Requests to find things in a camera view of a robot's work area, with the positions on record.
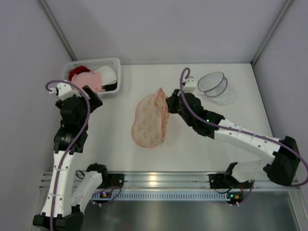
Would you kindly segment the pink bra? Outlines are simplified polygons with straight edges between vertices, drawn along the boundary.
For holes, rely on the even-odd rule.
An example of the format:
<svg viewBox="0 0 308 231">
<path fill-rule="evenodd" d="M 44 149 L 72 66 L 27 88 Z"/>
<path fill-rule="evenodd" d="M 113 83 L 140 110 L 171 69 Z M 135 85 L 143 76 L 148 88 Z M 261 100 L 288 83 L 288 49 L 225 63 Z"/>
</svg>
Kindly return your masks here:
<svg viewBox="0 0 308 231">
<path fill-rule="evenodd" d="M 82 89 L 83 86 L 88 85 L 93 92 L 102 91 L 102 79 L 101 74 L 95 72 L 85 72 L 78 75 L 74 75 L 71 82 Z"/>
</svg>

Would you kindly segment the pink floral mesh laundry bag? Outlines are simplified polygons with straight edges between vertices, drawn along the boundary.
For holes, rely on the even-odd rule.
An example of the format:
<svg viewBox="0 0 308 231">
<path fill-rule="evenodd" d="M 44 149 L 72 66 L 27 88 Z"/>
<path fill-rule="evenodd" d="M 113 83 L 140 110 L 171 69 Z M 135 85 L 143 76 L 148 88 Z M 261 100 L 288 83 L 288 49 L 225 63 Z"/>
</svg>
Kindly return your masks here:
<svg viewBox="0 0 308 231">
<path fill-rule="evenodd" d="M 139 102 L 131 128 L 131 136 L 137 145 L 154 148 L 164 141 L 169 119 L 166 99 L 167 95 L 159 88 Z"/>
</svg>

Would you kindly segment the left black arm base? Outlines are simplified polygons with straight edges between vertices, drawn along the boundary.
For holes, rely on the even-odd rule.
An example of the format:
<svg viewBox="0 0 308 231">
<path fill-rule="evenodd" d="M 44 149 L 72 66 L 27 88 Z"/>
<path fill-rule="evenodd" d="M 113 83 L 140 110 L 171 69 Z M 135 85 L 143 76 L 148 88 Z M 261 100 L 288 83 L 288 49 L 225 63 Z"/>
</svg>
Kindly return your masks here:
<svg viewBox="0 0 308 231">
<path fill-rule="evenodd" d="M 125 175 L 122 173 L 105 173 L 103 174 L 103 181 L 99 186 L 99 189 L 105 189 L 110 187 L 120 187 L 124 185 Z"/>
</svg>

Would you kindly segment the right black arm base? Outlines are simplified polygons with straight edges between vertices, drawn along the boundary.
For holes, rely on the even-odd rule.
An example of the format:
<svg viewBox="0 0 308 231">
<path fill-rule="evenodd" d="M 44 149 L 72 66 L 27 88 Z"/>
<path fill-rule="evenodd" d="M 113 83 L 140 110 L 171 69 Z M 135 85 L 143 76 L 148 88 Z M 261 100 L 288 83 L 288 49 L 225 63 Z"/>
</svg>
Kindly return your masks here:
<svg viewBox="0 0 308 231">
<path fill-rule="evenodd" d="M 211 189 L 235 189 L 241 185 L 238 180 L 227 173 L 209 174 L 208 177 Z"/>
</svg>

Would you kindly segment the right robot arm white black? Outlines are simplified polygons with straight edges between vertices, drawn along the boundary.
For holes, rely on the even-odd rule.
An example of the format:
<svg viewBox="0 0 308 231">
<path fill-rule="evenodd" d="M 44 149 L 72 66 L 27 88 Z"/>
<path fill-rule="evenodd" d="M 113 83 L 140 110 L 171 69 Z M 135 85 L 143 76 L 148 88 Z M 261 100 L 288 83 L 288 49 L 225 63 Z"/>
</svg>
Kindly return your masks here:
<svg viewBox="0 0 308 231">
<path fill-rule="evenodd" d="M 295 139 L 289 136 L 277 139 L 254 134 L 220 114 L 205 110 L 200 99 L 192 93 L 181 95 L 179 89 L 174 90 L 166 103 L 168 111 L 178 114 L 197 134 L 224 141 L 258 157 L 257 161 L 229 164 L 222 175 L 222 181 L 227 187 L 236 187 L 264 174 L 273 183 L 292 186 L 300 163 Z"/>
</svg>

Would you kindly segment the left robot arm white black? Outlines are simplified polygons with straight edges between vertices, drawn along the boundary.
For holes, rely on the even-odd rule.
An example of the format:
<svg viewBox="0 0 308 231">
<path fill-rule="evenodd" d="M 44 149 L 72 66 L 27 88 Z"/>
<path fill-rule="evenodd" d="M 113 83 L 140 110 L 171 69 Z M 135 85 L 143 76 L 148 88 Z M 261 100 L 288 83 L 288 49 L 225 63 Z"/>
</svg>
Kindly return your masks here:
<svg viewBox="0 0 308 231">
<path fill-rule="evenodd" d="M 45 88 L 58 96 L 56 107 L 62 119 L 54 137 L 49 192 L 32 224 L 46 231 L 79 231 L 87 203 L 107 179 L 106 166 L 92 164 L 81 184 L 73 190 L 78 161 L 88 137 L 90 114 L 103 103 L 89 86 L 79 88 L 66 80 L 49 81 Z"/>
</svg>

